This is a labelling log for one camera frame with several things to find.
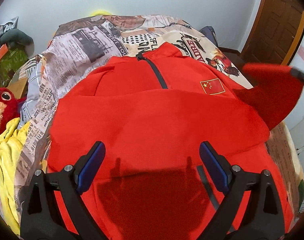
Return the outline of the red zip jacket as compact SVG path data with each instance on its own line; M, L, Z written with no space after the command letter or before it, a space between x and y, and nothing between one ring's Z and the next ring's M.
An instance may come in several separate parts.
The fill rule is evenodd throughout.
M292 111L303 83L287 66L247 64L257 84L246 89L170 43L140 57L113 57L59 101L50 129L50 172L88 153L106 155L82 195L109 239L196 239L214 215L197 172L208 141L247 172L269 170L285 227L294 213L265 143Z

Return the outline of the yellow cloth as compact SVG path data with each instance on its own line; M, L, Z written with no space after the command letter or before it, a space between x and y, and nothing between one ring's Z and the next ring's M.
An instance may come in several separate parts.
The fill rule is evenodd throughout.
M14 197L14 178L18 159L27 139L30 123L19 128L19 118L6 124L0 134L0 202L4 221L19 235L20 225Z

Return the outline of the red plush bird toy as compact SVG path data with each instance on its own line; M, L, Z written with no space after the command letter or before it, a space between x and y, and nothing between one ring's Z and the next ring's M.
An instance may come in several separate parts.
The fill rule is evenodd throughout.
M0 88L0 134L10 120L20 116L20 104L25 99L17 99L9 89Z

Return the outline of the newspaper print bed cover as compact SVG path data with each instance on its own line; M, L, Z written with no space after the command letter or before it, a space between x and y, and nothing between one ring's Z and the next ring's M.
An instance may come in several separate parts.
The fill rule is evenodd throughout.
M257 82L245 72L245 65L268 64L247 63L240 74L207 38L168 16L107 15L61 25L43 53L39 93L15 172L14 197L19 219L32 175L42 160L48 160L50 129L59 101L111 58L140 57L164 43L176 46L183 56L215 68L246 89L254 88ZM54 173L47 167L46 171Z

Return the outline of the brown wooden door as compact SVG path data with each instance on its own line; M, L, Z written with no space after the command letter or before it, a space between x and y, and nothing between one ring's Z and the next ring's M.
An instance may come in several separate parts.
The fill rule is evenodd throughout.
M288 65L303 36L304 10L298 0L261 0L241 58Z

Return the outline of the dark green plush cushion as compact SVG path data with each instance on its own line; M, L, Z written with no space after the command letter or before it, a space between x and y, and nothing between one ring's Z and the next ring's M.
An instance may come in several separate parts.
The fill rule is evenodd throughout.
M14 49L22 46L28 56L34 54L34 42L32 37L19 29L10 29L0 37L0 44L6 44L8 48Z

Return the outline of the dark blue backpack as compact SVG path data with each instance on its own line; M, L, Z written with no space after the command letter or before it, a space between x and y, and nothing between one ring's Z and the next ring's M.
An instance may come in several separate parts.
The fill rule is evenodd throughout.
M200 33L202 33L206 38L208 38L216 47L218 46L217 37L215 30L212 26L208 25L201 28Z

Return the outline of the yellow round object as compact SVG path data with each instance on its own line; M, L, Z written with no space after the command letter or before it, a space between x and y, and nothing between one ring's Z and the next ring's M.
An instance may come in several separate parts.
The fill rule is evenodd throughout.
M94 17L94 16L98 16L98 15L111 15L111 13L106 10L95 10L89 16Z

